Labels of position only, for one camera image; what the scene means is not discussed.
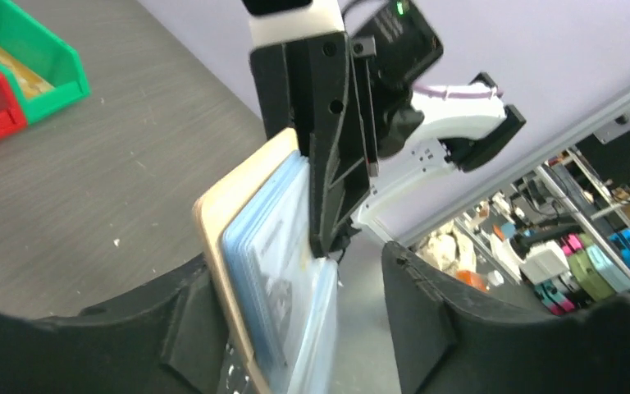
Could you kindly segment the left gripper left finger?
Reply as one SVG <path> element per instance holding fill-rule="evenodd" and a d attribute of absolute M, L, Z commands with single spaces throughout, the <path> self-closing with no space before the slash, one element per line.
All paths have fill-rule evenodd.
<path fill-rule="evenodd" d="M 226 393 L 228 341 L 198 255 L 73 317 L 0 313 L 0 393 Z"/>

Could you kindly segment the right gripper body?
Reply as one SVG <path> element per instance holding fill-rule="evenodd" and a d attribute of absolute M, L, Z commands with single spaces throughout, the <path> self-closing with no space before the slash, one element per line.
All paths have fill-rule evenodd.
<path fill-rule="evenodd" d="M 350 38 L 366 164 L 397 154 L 423 120 L 415 81 L 443 55 L 440 38 L 412 1 L 387 1 Z"/>

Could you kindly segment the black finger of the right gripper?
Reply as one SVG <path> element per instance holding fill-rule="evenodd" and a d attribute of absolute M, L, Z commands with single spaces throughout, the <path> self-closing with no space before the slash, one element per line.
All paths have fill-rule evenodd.
<path fill-rule="evenodd" d="M 352 41 L 333 32 L 270 44 L 249 65 L 267 138 L 294 129 L 308 159 L 308 240 L 325 257 L 369 191 Z"/>

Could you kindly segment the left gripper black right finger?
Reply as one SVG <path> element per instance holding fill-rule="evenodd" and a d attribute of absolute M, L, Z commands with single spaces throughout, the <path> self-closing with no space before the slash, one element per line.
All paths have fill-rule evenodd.
<path fill-rule="evenodd" d="M 498 300 L 390 241 L 381 254 L 404 393 L 630 393 L 630 294 L 563 317 Z"/>

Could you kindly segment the beige card holder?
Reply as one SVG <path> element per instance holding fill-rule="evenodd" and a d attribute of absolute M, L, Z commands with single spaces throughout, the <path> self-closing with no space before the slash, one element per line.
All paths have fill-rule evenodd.
<path fill-rule="evenodd" d="M 258 367 L 255 351 L 231 286 L 228 268 L 221 252 L 221 235 L 256 191 L 298 148 L 296 130 L 285 128 L 206 191 L 193 208 L 205 259 L 230 336 L 257 393 L 269 393 L 271 389 Z"/>

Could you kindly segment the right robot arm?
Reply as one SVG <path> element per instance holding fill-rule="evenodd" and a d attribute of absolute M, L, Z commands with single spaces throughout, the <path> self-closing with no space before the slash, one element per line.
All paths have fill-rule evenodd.
<path fill-rule="evenodd" d="M 386 1 L 353 34 L 336 1 L 247 1 L 249 64 L 268 137 L 290 127 L 310 164 L 309 243 L 343 250 L 422 181 L 471 172 L 525 125 L 480 73 L 468 85 L 419 86 L 443 55 L 411 1 Z"/>

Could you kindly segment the clear card sleeve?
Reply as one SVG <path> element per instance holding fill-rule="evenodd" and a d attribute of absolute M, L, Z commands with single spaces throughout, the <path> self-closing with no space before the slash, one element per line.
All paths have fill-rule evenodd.
<path fill-rule="evenodd" d="M 308 160 L 291 153 L 222 235 L 233 290 L 273 393 L 326 392 L 336 340 L 336 263 L 308 241 Z"/>

